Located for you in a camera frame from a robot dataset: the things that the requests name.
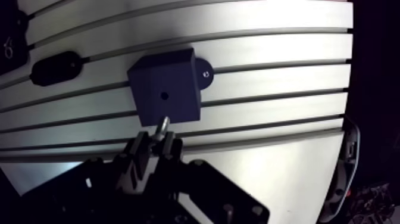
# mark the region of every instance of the dark blue box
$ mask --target dark blue box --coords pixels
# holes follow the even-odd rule
[[[149,55],[128,71],[142,126],[200,120],[201,95],[193,49]]]

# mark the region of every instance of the dark background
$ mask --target dark background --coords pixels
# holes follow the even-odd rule
[[[400,204],[400,3],[354,1],[354,46],[346,109],[361,131],[353,186],[390,182]]]

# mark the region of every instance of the black mechanical part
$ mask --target black mechanical part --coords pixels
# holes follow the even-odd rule
[[[28,62],[27,26],[27,16],[18,10],[17,1],[0,1],[0,75]]]
[[[182,140],[165,129],[155,134],[164,139],[141,132],[112,162],[88,160],[26,193],[16,223],[199,223],[179,204],[180,192],[214,223],[268,222],[267,208],[206,161],[183,163]],[[155,171],[143,193],[130,192],[121,181],[136,188],[149,150],[159,157]]]
[[[73,51],[67,51],[35,63],[30,79],[35,85],[49,86],[76,78],[82,67],[81,57]]]
[[[349,117],[345,117],[343,130],[345,134],[337,166],[318,218],[321,223],[327,223],[339,214],[358,166],[360,130]]]

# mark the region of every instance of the metal bolt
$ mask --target metal bolt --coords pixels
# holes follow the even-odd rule
[[[203,72],[203,77],[208,78],[210,76],[210,73],[208,71]]]
[[[203,161],[202,161],[202,160],[195,160],[194,163],[195,163],[197,166],[201,166],[201,165],[203,164]]]
[[[251,211],[256,214],[257,216],[260,216],[261,213],[263,212],[263,208],[260,206],[254,206]]]
[[[228,223],[228,224],[232,223],[232,219],[233,219],[233,206],[232,206],[231,204],[225,204],[223,208],[224,208],[224,210],[226,211],[227,223]]]

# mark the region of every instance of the screw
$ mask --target screw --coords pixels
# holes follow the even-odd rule
[[[203,72],[203,77],[208,78],[210,76],[210,73],[208,71]]]
[[[263,208],[260,206],[254,206],[251,211],[256,214],[257,216],[260,216],[261,213],[263,212]]]
[[[232,223],[232,218],[233,218],[233,206],[232,206],[231,204],[225,204],[223,208],[224,208],[224,210],[226,211],[227,223],[228,223],[228,224]]]
[[[184,224],[188,221],[188,218],[186,216],[182,216],[181,214],[178,214],[175,216],[175,222],[179,224]]]

